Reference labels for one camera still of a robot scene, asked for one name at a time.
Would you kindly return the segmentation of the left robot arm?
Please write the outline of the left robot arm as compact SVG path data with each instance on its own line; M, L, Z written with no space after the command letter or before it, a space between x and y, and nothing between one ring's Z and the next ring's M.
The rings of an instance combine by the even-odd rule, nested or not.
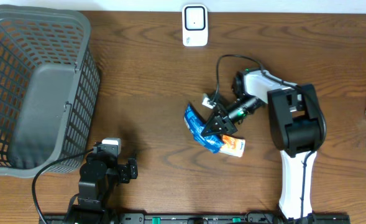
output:
M71 198L63 223L113 223L113 210L106 207L112 191L119 184L128 184L138 177L136 156L118 163L120 147L97 143L80 168L79 192Z

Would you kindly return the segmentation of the orange white snack packet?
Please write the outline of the orange white snack packet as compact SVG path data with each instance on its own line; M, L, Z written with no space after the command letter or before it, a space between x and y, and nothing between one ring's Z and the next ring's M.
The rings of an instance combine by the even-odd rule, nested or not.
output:
M219 152L235 157L242 157L245 149L245 139L222 135L223 145Z

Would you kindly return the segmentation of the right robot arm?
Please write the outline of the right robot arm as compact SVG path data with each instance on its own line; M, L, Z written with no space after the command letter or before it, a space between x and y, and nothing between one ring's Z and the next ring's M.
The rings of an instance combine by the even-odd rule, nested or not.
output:
M236 101L224 106L218 94L204 95L213 113L200 135L237 132L236 123L268 106L270 132L280 151L282 188L278 207L284 223L315 223L311 206L311 174L318 149L326 136L326 121L311 84L297 85L255 68L237 72L232 90Z

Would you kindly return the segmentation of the blue Oreo cookie pack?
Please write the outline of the blue Oreo cookie pack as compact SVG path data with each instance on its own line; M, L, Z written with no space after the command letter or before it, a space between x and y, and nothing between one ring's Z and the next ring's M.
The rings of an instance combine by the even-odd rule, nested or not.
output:
M188 103L184 113L184 122L193 135L193 139L200 145L208 149L213 154L219 152L220 148L224 145L224 142L217 135L202 136L201 133L204 129L204 123L199 117L198 113Z

